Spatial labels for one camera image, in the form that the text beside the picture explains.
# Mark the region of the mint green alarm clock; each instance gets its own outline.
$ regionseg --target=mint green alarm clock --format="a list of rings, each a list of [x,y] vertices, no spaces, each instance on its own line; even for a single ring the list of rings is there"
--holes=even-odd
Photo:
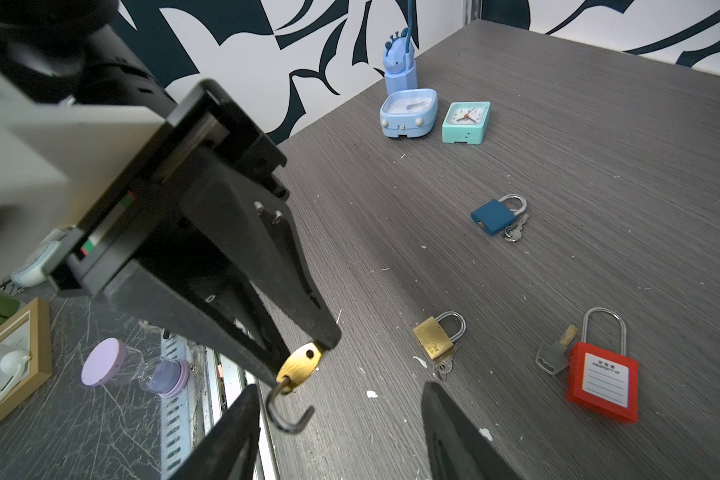
[[[488,126],[489,101],[457,101],[451,104],[443,121],[443,143],[483,143]]]

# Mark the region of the wall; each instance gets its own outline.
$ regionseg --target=wall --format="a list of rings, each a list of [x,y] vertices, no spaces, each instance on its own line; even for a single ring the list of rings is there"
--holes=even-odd
[[[422,52],[464,0],[414,0],[413,17]],[[175,100],[213,78],[279,142],[383,78],[407,18],[408,0],[123,0],[112,26]]]
[[[720,0],[484,0],[482,18],[720,75]]]

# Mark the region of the padlock body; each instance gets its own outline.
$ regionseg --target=padlock body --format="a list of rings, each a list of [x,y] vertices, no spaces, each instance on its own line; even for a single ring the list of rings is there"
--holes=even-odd
[[[413,334],[416,335],[419,343],[422,344],[432,360],[442,356],[454,346],[451,337],[433,316],[416,325],[413,328]]]
[[[637,360],[578,342],[570,350],[568,400],[620,423],[637,422]]]
[[[472,212],[472,221],[477,226],[483,223],[483,231],[488,235],[496,235],[515,221],[515,215],[512,210],[499,200],[491,200],[487,204],[481,206]]]

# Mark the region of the blue padlock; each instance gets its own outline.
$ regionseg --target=blue padlock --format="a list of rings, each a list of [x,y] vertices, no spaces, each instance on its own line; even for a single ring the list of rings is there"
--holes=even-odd
[[[520,208],[511,210],[502,202],[509,198],[516,198],[520,201]],[[472,212],[472,221],[475,222],[483,232],[488,235],[496,235],[503,231],[509,225],[512,225],[520,214],[528,208],[528,202],[519,195],[505,195],[498,200],[491,200],[487,204],[481,206]]]

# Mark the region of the hook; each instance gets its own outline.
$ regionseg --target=hook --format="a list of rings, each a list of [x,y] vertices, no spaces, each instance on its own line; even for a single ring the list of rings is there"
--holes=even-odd
[[[309,419],[312,418],[312,414],[315,413],[315,407],[309,406],[295,425],[280,417],[280,414],[277,410],[275,410],[275,398],[277,398],[283,389],[287,388],[290,383],[291,379],[288,376],[284,376],[282,381],[278,383],[274,389],[269,391],[269,395],[266,396],[265,406],[269,419],[272,420],[272,423],[275,424],[275,427],[277,427],[278,430],[285,433],[296,434],[300,433],[301,430],[307,427]]]

